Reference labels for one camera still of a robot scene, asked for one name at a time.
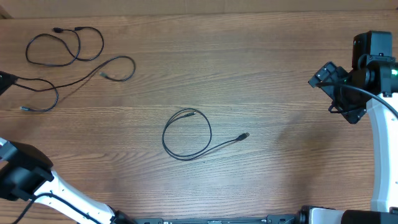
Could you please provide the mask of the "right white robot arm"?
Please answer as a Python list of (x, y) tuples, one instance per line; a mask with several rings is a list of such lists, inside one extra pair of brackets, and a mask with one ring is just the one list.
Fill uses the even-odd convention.
[(364, 210), (304, 206), (287, 223), (397, 223), (397, 60), (392, 34), (370, 30), (353, 39), (352, 69), (328, 62), (309, 79), (331, 98), (329, 112), (356, 124), (367, 114), (374, 149), (374, 187)]

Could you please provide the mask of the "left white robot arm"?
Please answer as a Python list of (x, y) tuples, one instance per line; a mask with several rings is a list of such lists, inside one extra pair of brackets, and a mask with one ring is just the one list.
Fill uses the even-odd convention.
[(28, 201), (19, 223), (34, 203), (51, 207), (77, 223), (134, 223), (121, 211), (89, 198), (53, 170), (52, 161), (36, 147), (1, 139), (1, 198)]

